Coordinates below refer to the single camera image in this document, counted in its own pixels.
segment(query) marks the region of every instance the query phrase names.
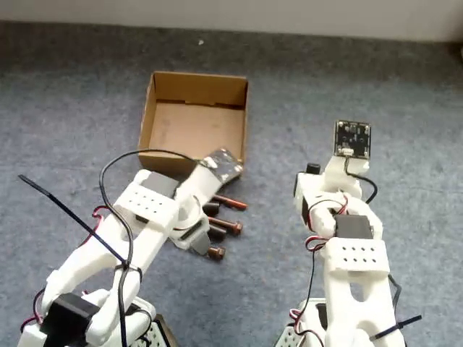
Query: white robotic arm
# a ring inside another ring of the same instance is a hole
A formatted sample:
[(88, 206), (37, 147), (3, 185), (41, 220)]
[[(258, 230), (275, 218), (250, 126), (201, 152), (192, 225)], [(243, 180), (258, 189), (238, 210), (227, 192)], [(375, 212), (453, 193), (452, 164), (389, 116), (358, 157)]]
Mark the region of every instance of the white robotic arm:
[[(146, 313), (151, 318), (156, 315), (154, 307), (137, 298), (137, 293), (143, 274), (159, 249), (170, 238), (179, 248), (192, 248), (197, 253), (206, 255), (211, 243), (207, 235), (209, 222), (202, 206), (211, 200), (223, 184), (241, 174), (241, 171), (242, 166), (230, 152), (218, 150), (202, 160), (190, 177), (179, 186), (175, 180), (159, 173), (139, 171), (134, 181), (114, 203), (114, 208), (137, 234), (133, 242), (130, 271), (127, 273), (122, 293), (125, 311), (133, 304), (142, 310), (126, 317), (127, 345), (139, 338), (146, 329)], [(125, 240), (125, 228), (113, 214), (99, 224), (96, 233), (117, 254), (127, 254), (129, 244)], [(109, 292), (99, 292), (98, 295), (82, 298), (63, 297), (72, 292), (78, 284), (108, 267), (116, 269), (113, 286)], [(71, 317), (69, 320), (72, 320), (75, 316), (77, 319), (88, 320), (83, 332), (89, 346), (120, 346), (118, 292), (122, 272), (121, 261), (96, 237), (91, 237), (47, 278), (42, 299), (42, 312), (45, 316), (43, 325), (27, 326), (18, 346), (58, 346), (60, 342), (57, 343), (56, 339), (55, 342), (50, 342), (53, 340), (50, 335), (63, 335), (58, 331), (63, 329), (63, 323), (60, 321), (67, 317)], [(88, 309), (91, 313), (85, 311), (84, 301), (93, 303), (94, 307)], [(66, 343), (67, 340), (72, 341), (71, 338), (67, 339), (67, 336), (59, 337)]]
[[(318, 235), (307, 239), (306, 247), (322, 255), (326, 298), (309, 297), (293, 309), (295, 322), (276, 347), (406, 346), (389, 288), (383, 226), (361, 200), (359, 179), (373, 183), (360, 176), (369, 168), (370, 130), (369, 124), (338, 121), (334, 156), (325, 171), (310, 163), (297, 174), (294, 203), (304, 224)], [(377, 192), (373, 185), (372, 197)], [(321, 243), (308, 247), (315, 240)], [(359, 299), (353, 285), (360, 289)]]

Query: bolt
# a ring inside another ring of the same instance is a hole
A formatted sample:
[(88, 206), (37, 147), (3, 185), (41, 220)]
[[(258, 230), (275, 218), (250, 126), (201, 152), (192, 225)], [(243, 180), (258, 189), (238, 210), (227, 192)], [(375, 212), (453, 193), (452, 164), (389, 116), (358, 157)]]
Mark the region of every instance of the bolt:
[(231, 233), (234, 234), (235, 236), (240, 235), (243, 230), (243, 224), (241, 222), (233, 223), (227, 220), (209, 217), (209, 223), (213, 223), (218, 226), (223, 226), (228, 231), (231, 231)]
[(222, 202), (225, 206), (228, 206), (228, 207), (235, 207), (238, 210), (246, 210), (247, 209), (247, 204), (245, 204), (244, 202), (233, 200), (233, 199), (230, 199), (228, 197), (223, 197), (221, 195), (214, 195), (213, 200)]
[(225, 249), (223, 247), (209, 247), (208, 256), (214, 260), (222, 260), (225, 257)]

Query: black cable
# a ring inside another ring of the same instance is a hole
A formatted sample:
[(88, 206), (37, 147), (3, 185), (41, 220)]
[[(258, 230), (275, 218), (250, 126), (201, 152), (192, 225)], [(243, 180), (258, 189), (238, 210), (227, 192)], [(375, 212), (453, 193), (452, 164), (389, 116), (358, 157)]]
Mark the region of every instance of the black cable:
[(41, 194), (45, 195), (47, 198), (49, 198), (51, 201), (53, 201), (59, 208), (61, 208), (69, 217), (71, 217), (73, 220), (79, 223), (80, 226), (82, 226), (91, 236), (95, 237), (107, 250), (110, 251), (117, 259), (119, 259), (121, 262), (124, 261), (124, 258), (122, 258), (111, 246), (109, 246), (88, 224), (86, 224), (78, 215), (73, 213), (63, 202), (58, 200), (57, 197), (55, 197), (52, 193), (50, 193), (48, 190), (43, 188), (42, 186), (39, 186), (37, 183), (35, 183), (32, 179), (29, 179), (28, 177), (24, 175), (18, 175), (18, 177), (25, 183), (29, 184), (32, 188), (36, 189), (38, 192)]
[(351, 172), (348, 172), (348, 166), (349, 166), (349, 157), (346, 157), (346, 160), (344, 161), (344, 172), (346, 173), (347, 176), (351, 176), (351, 177), (354, 177), (356, 179), (359, 179), (360, 181), (365, 181), (369, 184), (371, 184), (371, 186), (373, 187), (373, 193), (371, 193), (370, 197), (368, 199), (366, 199), (366, 203), (369, 204), (370, 202), (373, 201), (373, 199), (375, 198), (375, 196), (377, 195), (378, 193), (378, 186), (376, 185), (375, 182), (373, 182), (371, 179), (369, 179), (368, 177), (364, 177), (364, 176), (361, 176), (361, 175), (357, 175), (355, 173), (351, 173)]
[(142, 336), (142, 337), (138, 338), (138, 340), (143, 341), (145, 343), (145, 347), (150, 347), (151, 346), (151, 342), (145, 336)]
[(392, 306), (394, 306), (394, 314), (396, 314), (397, 303), (399, 302), (399, 299), (400, 299), (400, 293), (402, 292), (402, 286), (400, 286), (396, 282), (396, 280), (394, 279), (394, 277), (392, 277), (391, 274), (388, 275), (388, 279), (396, 289), (396, 292), (394, 293), (394, 297), (392, 298)]
[(124, 154), (121, 154), (119, 157), (116, 157), (115, 159), (111, 160), (109, 163), (107, 163), (100, 172), (100, 179), (99, 179), (99, 185), (100, 185), (100, 191), (101, 191), (101, 197), (103, 198), (103, 201), (107, 208), (111, 211), (111, 213), (118, 219), (121, 224), (124, 226), (125, 230), (127, 231), (127, 238), (129, 242), (129, 251), (127, 254), (126, 260), (122, 260), (122, 265), (123, 265), (123, 270), (121, 274), (121, 278), (119, 279), (119, 285), (117, 288), (117, 301), (119, 305), (119, 321), (121, 325), (121, 342), (122, 342), (122, 347), (127, 347), (127, 329), (125, 325), (125, 309), (124, 309), (124, 282), (125, 278), (127, 277), (128, 272), (130, 271), (130, 263), (132, 262), (132, 257), (133, 257), (133, 232), (132, 229), (130, 228), (130, 225), (128, 222), (124, 219), (124, 217), (114, 208), (114, 206), (109, 202), (108, 196), (106, 194), (106, 189), (104, 187), (104, 175), (108, 168), (113, 166), (116, 162), (121, 160), (122, 158), (125, 158), (129, 155), (134, 155), (134, 154), (139, 154), (139, 153), (166, 153), (166, 154), (171, 154), (171, 155), (176, 155), (180, 158), (184, 158), (187, 160), (190, 160), (194, 163), (197, 163), (197, 160), (189, 157), (188, 155), (184, 155), (181, 153), (177, 153), (171, 150), (159, 150), (155, 148), (146, 148), (144, 150), (132, 150), (129, 152), (126, 152)]
[(295, 324), (294, 324), (294, 332), (296, 333), (296, 335), (299, 335), (299, 336), (304, 336), (305, 334), (307, 333), (312, 333), (317, 339), (318, 339), (318, 342), (320, 342), (320, 345), (321, 347), (325, 347), (323, 341), (321, 340), (320, 336), (313, 330), (311, 329), (306, 329), (306, 330), (303, 330), (301, 332), (298, 332), (297, 331), (297, 328), (298, 328), (298, 325), (299, 325), (299, 320), (300, 318), (303, 316), (305, 310), (307, 309), (307, 305), (309, 304), (309, 299), (310, 299), (310, 294), (312, 292), (312, 283), (313, 283), (313, 276), (315, 274), (315, 252), (312, 252), (312, 272), (310, 274), (310, 281), (309, 281), (309, 291), (307, 292), (307, 300), (305, 301), (305, 305), (304, 307), (302, 308)]
[(146, 314), (146, 315), (148, 316), (148, 319), (149, 319), (149, 320), (148, 320), (148, 327), (146, 328), (145, 332), (144, 332), (142, 335), (140, 335), (140, 337), (139, 337), (139, 338), (142, 338), (143, 336), (145, 336), (145, 335), (148, 333), (148, 331), (150, 331), (150, 329), (151, 329), (151, 323), (153, 322), (153, 318), (151, 317), (150, 312), (148, 312), (148, 311), (145, 310), (145, 309), (138, 309), (137, 311), (135, 311), (135, 313), (137, 313), (137, 312)]

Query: wire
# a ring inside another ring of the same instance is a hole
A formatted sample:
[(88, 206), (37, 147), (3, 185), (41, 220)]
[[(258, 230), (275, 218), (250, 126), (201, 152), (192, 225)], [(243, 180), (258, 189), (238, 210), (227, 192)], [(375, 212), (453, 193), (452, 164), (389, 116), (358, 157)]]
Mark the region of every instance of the wire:
[[(99, 210), (101, 210), (102, 208), (108, 209), (106, 206), (101, 205), (101, 206), (95, 207), (95, 209), (94, 209), (93, 212), (92, 212), (92, 217), (98, 219), (98, 222), (96, 223), (96, 226), (93, 227), (93, 232), (94, 232), (94, 233), (96, 233), (97, 229), (100, 227), (101, 221), (103, 220), (103, 216), (97, 214), (97, 212), (98, 212)], [(88, 236), (85, 238), (84, 241), (82, 241), (82, 243), (79, 245), (79, 247), (81, 247), (82, 245), (86, 244), (86, 243), (88, 242), (88, 240), (91, 239), (91, 237), (92, 237), (92, 234), (88, 234)]]
[(303, 331), (299, 331), (300, 320), (301, 320), (305, 310), (307, 309), (307, 305), (309, 304), (309, 300), (310, 300), (310, 294), (312, 292), (313, 276), (315, 274), (315, 252), (316, 251), (317, 251), (317, 249), (312, 252), (312, 272), (310, 274), (309, 291), (307, 293), (307, 299), (305, 301), (305, 305), (301, 310), (291, 309), (289, 311), (289, 316), (294, 320), (294, 332), (296, 333), (296, 335), (304, 336), (307, 333), (311, 333), (318, 339), (318, 342), (320, 342), (321, 347), (325, 347), (321, 337), (314, 330), (306, 329), (306, 330), (303, 330)]
[(346, 173), (347, 176), (351, 176), (351, 177), (354, 177), (356, 179), (359, 179), (361, 181), (365, 181), (369, 184), (371, 184), (371, 186), (373, 187), (373, 193), (371, 193), (370, 197), (368, 199), (366, 199), (366, 203), (369, 204), (370, 202), (373, 201), (373, 199), (375, 198), (375, 196), (377, 195), (378, 193), (378, 186), (376, 185), (375, 182), (373, 182), (371, 179), (369, 179), (368, 177), (364, 177), (364, 176), (361, 176), (361, 175), (357, 175), (355, 173), (352, 173), (352, 172), (349, 172), (347, 169), (349, 167), (349, 157), (346, 157), (346, 160), (344, 161), (344, 172)]
[(124, 309), (124, 293), (123, 293), (123, 290), (124, 290), (125, 278), (127, 277), (127, 274), (130, 271), (130, 263), (132, 262), (132, 257), (133, 257), (133, 232), (132, 232), (132, 229), (130, 228), (130, 225), (128, 224), (128, 222), (114, 208), (114, 206), (109, 202), (108, 195), (106, 194), (106, 189), (105, 189), (105, 186), (104, 186), (104, 175), (111, 166), (113, 166), (116, 162), (118, 162), (122, 158), (128, 157), (129, 155), (134, 155), (134, 154), (139, 154), (139, 153), (148, 153), (148, 152), (149, 153), (166, 153), (166, 154), (176, 155), (176, 156), (179, 156), (180, 158), (190, 160), (193, 163), (198, 163), (198, 160), (195, 160), (195, 159), (189, 157), (188, 155), (177, 153), (177, 152), (174, 152), (174, 151), (171, 151), (171, 150), (159, 150), (159, 149), (155, 149), (155, 148), (146, 148), (144, 150), (132, 150), (132, 151), (123, 153), (120, 156), (116, 157), (115, 159), (111, 160), (109, 163), (107, 163), (100, 171), (99, 185), (100, 185), (101, 197), (103, 198), (105, 206), (111, 211), (111, 213), (124, 226), (125, 230), (127, 231), (127, 238), (128, 238), (128, 242), (129, 242), (129, 250), (128, 250), (128, 253), (127, 253), (127, 258), (125, 260), (121, 260), (123, 270), (122, 270), (121, 278), (119, 279), (119, 285), (118, 285), (118, 288), (117, 288), (117, 302), (118, 302), (118, 305), (119, 305), (119, 321), (120, 321), (120, 325), (121, 325), (121, 343), (122, 343), (122, 347), (127, 347), (127, 328), (126, 328), (126, 325), (125, 325), (125, 309)]
[[(314, 247), (309, 247), (309, 244), (313, 241), (324, 241), (319, 244), (316, 244)], [(305, 248), (309, 252), (316, 252), (319, 249), (322, 249), (323, 246), (325, 246), (325, 243), (328, 241), (328, 239), (325, 239), (324, 237), (321, 236), (309, 236), (305, 239)]]
[(396, 314), (397, 311), (397, 303), (399, 302), (400, 299), (400, 294), (402, 292), (402, 286), (400, 286), (394, 277), (392, 277), (391, 274), (388, 275), (389, 281), (392, 283), (392, 285), (396, 288), (396, 292), (394, 294), (394, 297), (392, 298), (392, 306), (394, 306), (394, 314)]
[(140, 335), (140, 337), (139, 337), (139, 338), (142, 338), (142, 337), (145, 336), (146, 333), (151, 329), (151, 323), (152, 323), (152, 321), (153, 321), (153, 318), (151, 317), (150, 312), (148, 312), (148, 311), (145, 310), (145, 309), (138, 309), (137, 311), (135, 311), (135, 313), (137, 313), (137, 312), (146, 314), (146, 315), (148, 316), (148, 327), (146, 328), (145, 332), (144, 332), (142, 335)]
[(97, 239), (102, 245), (106, 247), (107, 250), (110, 251), (117, 259), (119, 259), (121, 262), (124, 261), (124, 258), (122, 258), (117, 252), (109, 246), (88, 224), (86, 224), (78, 215), (73, 213), (63, 202), (58, 200), (57, 197), (52, 195), (49, 191), (47, 191), (45, 188), (39, 186), (37, 183), (35, 183), (32, 179), (29, 179), (28, 177), (24, 175), (18, 175), (18, 177), (25, 183), (29, 184), (32, 188), (36, 189), (38, 192), (41, 194), (45, 195), (47, 198), (49, 198), (51, 201), (53, 201), (59, 208), (61, 208), (69, 217), (71, 217), (73, 220), (79, 223), (80, 226), (82, 226), (90, 235), (94, 236), (95, 239)]
[(349, 200), (347, 199), (347, 197), (344, 195), (344, 199), (345, 199), (345, 203), (342, 204), (341, 202), (339, 201), (336, 201), (336, 200), (333, 200), (333, 199), (324, 199), (324, 200), (320, 200), (320, 201), (317, 201), (316, 203), (314, 203), (312, 206), (310, 206), (307, 210), (307, 227), (309, 228), (310, 231), (312, 231), (313, 233), (315, 233), (315, 231), (312, 229), (312, 221), (310, 220), (310, 211), (317, 205), (321, 204), (322, 202), (336, 202), (338, 204), (341, 205), (341, 208), (338, 210), (338, 212), (336, 213), (337, 215), (341, 215), (342, 213), (344, 213), (347, 209), (347, 204), (349, 203)]
[(38, 300), (43, 295), (44, 292), (45, 292), (45, 288), (42, 288), (41, 290), (39, 290), (38, 293), (34, 296), (34, 300), (32, 302), (34, 318), (38, 324), (42, 324), (42, 317), (38, 313)]
[(29, 324), (30, 322), (33, 322), (34, 320), (35, 320), (35, 317), (32, 316), (32, 317), (27, 318), (24, 322), (22, 322), (21, 327), (20, 327), (20, 332), (22, 333), (24, 331), (25, 326)]

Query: cardboard box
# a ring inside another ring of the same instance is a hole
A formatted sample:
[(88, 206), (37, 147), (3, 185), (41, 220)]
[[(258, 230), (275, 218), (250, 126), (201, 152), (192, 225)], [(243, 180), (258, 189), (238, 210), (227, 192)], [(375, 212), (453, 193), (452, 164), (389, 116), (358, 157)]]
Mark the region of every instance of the cardboard box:
[[(225, 147), (245, 162), (247, 80), (244, 77), (154, 72), (146, 94), (139, 149), (173, 150), (195, 159)], [(174, 155), (141, 153), (143, 167), (188, 174)]]

